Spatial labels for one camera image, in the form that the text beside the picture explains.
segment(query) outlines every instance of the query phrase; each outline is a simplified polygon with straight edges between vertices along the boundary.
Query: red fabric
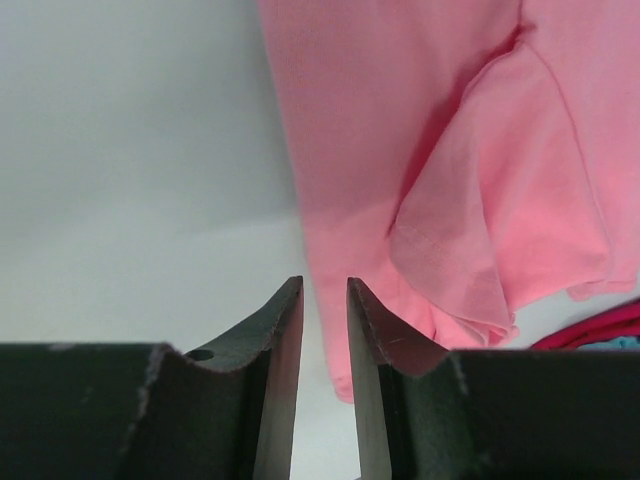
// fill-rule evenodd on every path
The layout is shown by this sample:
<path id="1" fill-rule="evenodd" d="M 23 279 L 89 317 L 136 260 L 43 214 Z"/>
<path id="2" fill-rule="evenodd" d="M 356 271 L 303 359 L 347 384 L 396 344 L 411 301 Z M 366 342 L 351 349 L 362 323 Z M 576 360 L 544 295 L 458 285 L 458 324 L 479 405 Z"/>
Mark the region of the red fabric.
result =
<path id="1" fill-rule="evenodd" d="M 640 300 L 571 325 L 543 338 L 531 348 L 573 350 L 582 345 L 627 335 L 640 336 Z"/>

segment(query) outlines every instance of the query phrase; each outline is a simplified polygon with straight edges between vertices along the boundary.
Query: teal fabric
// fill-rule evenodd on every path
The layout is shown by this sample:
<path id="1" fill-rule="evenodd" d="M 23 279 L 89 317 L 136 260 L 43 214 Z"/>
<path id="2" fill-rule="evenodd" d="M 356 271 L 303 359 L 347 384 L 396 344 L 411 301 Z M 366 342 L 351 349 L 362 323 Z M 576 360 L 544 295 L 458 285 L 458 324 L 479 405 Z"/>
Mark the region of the teal fabric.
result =
<path id="1" fill-rule="evenodd" d="M 617 337 L 608 342 L 589 343 L 578 347 L 578 350 L 640 350 L 640 338 Z"/>

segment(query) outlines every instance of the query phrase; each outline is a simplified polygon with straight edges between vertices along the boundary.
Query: screw hole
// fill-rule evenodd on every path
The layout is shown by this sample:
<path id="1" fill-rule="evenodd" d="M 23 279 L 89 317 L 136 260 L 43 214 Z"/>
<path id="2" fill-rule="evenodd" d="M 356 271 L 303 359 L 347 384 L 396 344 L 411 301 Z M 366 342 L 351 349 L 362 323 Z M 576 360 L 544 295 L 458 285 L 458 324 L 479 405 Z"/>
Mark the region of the screw hole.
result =
<path id="1" fill-rule="evenodd" d="M 185 353 L 185 357 L 189 357 L 191 360 L 196 362 L 202 362 L 204 360 L 209 360 L 213 358 L 215 355 L 211 350 L 207 350 L 205 348 L 198 348 L 196 350 L 191 350 L 190 352 Z"/>

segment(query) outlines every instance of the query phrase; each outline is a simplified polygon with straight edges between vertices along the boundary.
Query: pink cloth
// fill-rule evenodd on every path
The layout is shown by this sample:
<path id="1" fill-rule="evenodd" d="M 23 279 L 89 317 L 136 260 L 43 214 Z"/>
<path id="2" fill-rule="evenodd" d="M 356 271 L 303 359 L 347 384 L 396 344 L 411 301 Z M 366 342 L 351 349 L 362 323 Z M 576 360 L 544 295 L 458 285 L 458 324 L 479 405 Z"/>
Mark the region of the pink cloth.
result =
<path id="1" fill-rule="evenodd" d="M 340 398 L 348 276 L 446 348 L 633 286 L 640 2 L 259 5 Z"/>
<path id="2" fill-rule="evenodd" d="M 531 346 L 534 350 L 574 350 L 622 336 L 640 336 L 640 303 L 614 308 L 560 330 Z"/>

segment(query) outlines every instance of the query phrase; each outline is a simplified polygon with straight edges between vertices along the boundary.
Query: pink fabric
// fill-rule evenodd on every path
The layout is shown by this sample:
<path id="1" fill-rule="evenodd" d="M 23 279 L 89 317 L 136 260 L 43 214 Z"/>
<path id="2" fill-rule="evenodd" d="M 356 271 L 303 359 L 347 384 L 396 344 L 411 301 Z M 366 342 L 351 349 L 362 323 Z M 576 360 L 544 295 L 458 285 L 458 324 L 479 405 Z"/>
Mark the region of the pink fabric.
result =
<path id="1" fill-rule="evenodd" d="M 259 4 L 342 399 L 348 276 L 446 348 L 633 286 L 640 2 Z"/>
<path id="2" fill-rule="evenodd" d="M 637 301 L 571 325 L 531 346 L 534 350 L 573 350 L 622 336 L 640 336 L 640 303 Z"/>

